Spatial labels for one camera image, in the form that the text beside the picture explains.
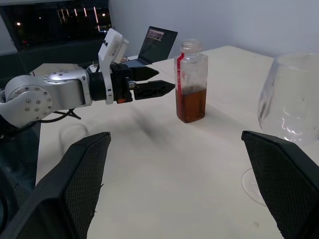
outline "white table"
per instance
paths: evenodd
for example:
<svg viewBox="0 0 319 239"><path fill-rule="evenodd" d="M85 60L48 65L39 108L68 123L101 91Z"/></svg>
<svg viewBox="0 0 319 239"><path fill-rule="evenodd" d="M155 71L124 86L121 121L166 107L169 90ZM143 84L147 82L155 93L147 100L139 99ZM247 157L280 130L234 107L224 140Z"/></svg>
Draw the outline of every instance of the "white table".
<svg viewBox="0 0 319 239"><path fill-rule="evenodd" d="M258 97L273 59L234 47L205 54L202 120L182 123L172 91L121 105L95 102L76 110L81 121L42 125L37 180L72 143L111 132L89 239L282 239L268 209L241 185L251 168L241 132L259 130ZM154 80L174 82L172 60L154 65L161 69ZM314 148L306 152L319 158Z"/></svg>

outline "glass base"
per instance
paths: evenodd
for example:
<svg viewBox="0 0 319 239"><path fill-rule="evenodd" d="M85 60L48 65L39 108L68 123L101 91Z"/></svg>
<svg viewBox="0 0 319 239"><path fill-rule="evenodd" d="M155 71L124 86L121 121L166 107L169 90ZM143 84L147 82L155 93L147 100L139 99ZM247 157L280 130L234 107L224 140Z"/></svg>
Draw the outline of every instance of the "glass base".
<svg viewBox="0 0 319 239"><path fill-rule="evenodd" d="M266 203L260 194L255 174L252 168L244 173L242 184L249 197L251 197L255 202L259 203L260 205L266 207Z"/></svg>

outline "brown liquid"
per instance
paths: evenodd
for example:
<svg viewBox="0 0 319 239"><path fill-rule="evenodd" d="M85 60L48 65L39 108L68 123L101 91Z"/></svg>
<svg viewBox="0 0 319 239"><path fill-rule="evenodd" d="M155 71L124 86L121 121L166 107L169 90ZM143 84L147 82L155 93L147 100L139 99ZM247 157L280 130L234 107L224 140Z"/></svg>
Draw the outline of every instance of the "brown liquid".
<svg viewBox="0 0 319 239"><path fill-rule="evenodd" d="M185 122L194 122L205 116L206 107L206 89L190 94L181 94L177 90L176 93L176 113L177 117Z"/></svg>

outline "laptop screen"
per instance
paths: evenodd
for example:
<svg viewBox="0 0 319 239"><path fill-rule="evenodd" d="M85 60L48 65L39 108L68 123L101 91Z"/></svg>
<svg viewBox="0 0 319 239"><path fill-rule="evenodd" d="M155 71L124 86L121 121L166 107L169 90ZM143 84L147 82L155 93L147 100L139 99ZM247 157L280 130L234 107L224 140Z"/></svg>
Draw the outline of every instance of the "laptop screen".
<svg viewBox="0 0 319 239"><path fill-rule="evenodd" d="M177 32L150 26L145 36L139 59L151 64L168 58Z"/></svg>

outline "wine glass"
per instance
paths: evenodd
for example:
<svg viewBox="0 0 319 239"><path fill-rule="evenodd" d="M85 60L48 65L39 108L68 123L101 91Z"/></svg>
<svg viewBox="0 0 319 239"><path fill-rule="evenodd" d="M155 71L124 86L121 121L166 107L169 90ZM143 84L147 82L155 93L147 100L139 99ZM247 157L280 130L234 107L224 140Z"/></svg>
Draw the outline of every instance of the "wine glass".
<svg viewBox="0 0 319 239"><path fill-rule="evenodd" d="M262 131L298 146L319 138L319 54L276 57L259 99L258 122ZM253 169L242 180L248 195L266 206Z"/></svg>

